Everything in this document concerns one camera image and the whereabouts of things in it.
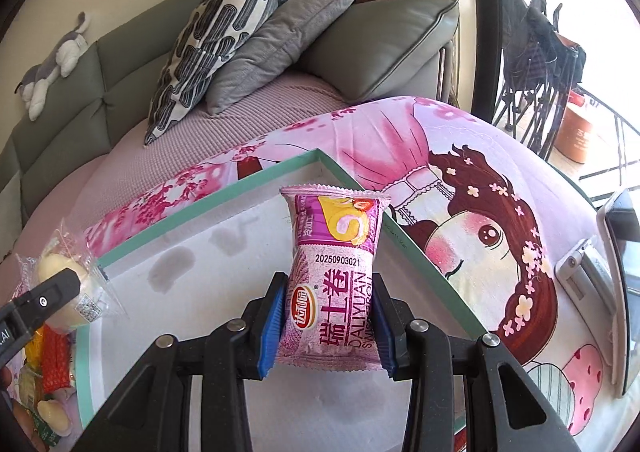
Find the red snack pack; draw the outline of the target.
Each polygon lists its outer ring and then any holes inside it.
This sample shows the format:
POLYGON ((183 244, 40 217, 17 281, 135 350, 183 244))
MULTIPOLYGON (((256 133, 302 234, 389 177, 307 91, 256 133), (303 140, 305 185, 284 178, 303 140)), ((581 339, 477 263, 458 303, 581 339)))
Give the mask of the red snack pack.
POLYGON ((41 371, 43 390, 53 394, 59 389, 73 387, 70 372, 70 341, 47 325, 43 327, 41 371))

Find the clear pack with white bun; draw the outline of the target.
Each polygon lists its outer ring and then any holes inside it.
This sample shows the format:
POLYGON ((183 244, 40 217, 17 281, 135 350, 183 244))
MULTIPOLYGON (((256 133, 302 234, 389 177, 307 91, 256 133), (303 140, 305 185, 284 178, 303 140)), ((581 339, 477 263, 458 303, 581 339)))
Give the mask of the clear pack with white bun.
POLYGON ((16 256, 21 286, 35 292, 47 326, 65 335, 126 310, 84 236, 65 220, 53 229, 38 256, 16 256))

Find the purple swiss roll snack pack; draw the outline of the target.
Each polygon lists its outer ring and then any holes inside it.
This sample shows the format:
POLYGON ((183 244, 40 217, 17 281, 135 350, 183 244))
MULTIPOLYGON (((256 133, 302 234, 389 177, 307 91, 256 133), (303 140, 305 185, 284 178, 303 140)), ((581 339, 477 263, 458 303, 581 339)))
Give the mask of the purple swiss roll snack pack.
POLYGON ((330 372, 381 367, 370 322, 373 261, 390 197, 305 184, 285 186, 293 262, 277 362, 330 372))

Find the pink sofa seat cover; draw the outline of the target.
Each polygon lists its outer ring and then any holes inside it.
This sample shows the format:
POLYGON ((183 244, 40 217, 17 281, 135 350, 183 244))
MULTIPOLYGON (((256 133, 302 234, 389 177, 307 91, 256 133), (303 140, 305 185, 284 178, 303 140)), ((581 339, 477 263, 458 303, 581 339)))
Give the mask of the pink sofa seat cover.
POLYGON ((326 82, 285 73, 219 114, 196 108, 149 146, 146 120, 131 104, 117 111, 125 125, 114 136, 101 99, 69 120, 18 124, 1 153, 1 181, 21 178, 23 229, 1 254, 1 297, 20 280, 15 257, 38 255, 61 219, 85 230, 201 160, 345 105, 326 82))

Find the silver phone stand device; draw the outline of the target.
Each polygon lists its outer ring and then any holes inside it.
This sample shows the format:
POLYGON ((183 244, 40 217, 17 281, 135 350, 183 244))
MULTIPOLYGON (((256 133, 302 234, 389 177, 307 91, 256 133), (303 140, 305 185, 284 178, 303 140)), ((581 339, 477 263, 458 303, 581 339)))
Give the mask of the silver phone stand device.
POLYGON ((612 194, 597 211, 597 228, 558 261, 555 275, 612 368, 622 398, 639 376, 639 192, 612 194))

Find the pink cartoon girl blanket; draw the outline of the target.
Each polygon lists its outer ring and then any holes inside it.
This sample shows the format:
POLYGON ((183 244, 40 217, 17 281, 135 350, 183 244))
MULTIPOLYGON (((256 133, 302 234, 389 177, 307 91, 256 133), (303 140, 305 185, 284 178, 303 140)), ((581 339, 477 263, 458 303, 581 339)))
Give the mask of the pink cartoon girl blanket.
POLYGON ((390 210, 484 328, 548 394, 582 450, 611 451, 639 413, 617 397, 603 347, 554 275, 596 230, 592 207, 550 165, 497 128, 418 97, 378 100, 300 120, 119 198, 88 227, 103 255, 228 184, 312 150, 390 210))

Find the grey white plush toy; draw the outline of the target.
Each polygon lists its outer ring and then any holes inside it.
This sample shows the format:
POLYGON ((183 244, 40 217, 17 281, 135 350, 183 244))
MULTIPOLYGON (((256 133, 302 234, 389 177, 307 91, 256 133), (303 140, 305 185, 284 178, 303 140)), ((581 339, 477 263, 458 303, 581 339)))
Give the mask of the grey white plush toy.
POLYGON ((24 102, 31 122, 35 122, 42 113, 51 85, 59 77, 70 76, 87 52, 89 44, 84 34, 89 25, 90 18, 85 12, 80 12, 75 27, 63 35, 48 56, 32 66, 17 84, 14 92, 24 102))

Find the folded black stroller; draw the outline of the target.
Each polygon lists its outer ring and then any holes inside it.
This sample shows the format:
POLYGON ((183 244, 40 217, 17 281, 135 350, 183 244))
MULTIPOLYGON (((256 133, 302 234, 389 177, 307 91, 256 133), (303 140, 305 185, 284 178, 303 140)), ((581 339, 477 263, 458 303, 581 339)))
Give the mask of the folded black stroller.
POLYGON ((560 35, 560 12, 549 18, 546 0, 500 2, 502 88, 492 123, 548 160, 586 53, 560 35))

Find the grey pillow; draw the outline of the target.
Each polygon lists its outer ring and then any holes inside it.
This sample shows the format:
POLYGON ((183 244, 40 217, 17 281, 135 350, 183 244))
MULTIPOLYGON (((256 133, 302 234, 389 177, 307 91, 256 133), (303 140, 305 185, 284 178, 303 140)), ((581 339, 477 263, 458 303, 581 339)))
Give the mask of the grey pillow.
POLYGON ((214 73, 205 95, 207 113, 218 114, 272 82, 354 1, 287 0, 281 4, 214 73))

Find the grey sofa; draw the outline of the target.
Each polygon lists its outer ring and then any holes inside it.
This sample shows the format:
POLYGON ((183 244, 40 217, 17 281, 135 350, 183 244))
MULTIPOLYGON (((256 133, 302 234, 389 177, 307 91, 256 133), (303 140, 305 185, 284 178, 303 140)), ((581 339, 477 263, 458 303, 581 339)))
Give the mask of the grey sofa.
MULTIPOLYGON (((106 119, 111 136, 125 125, 116 113, 126 104, 148 122, 160 72, 193 1, 166 0, 94 42, 70 76, 53 84, 38 120, 69 120, 101 99, 110 106, 106 119)), ((344 108, 401 97, 439 102, 437 88, 444 78, 440 55, 457 22, 455 0, 352 4, 281 75, 304 74, 326 82, 345 101, 344 108)), ((206 109, 205 94, 190 113, 196 108, 206 109)), ((1 181, 1 253, 12 250, 21 234, 21 204, 21 178, 1 181)))

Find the black white patterned pillow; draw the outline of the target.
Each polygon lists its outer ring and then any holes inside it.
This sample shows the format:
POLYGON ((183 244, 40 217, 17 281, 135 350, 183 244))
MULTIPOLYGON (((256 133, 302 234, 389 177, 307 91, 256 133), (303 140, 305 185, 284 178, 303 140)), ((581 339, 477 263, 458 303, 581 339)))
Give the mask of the black white patterned pillow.
POLYGON ((152 95, 147 146, 198 105, 214 74, 277 9, 278 0, 201 0, 178 35, 152 95))

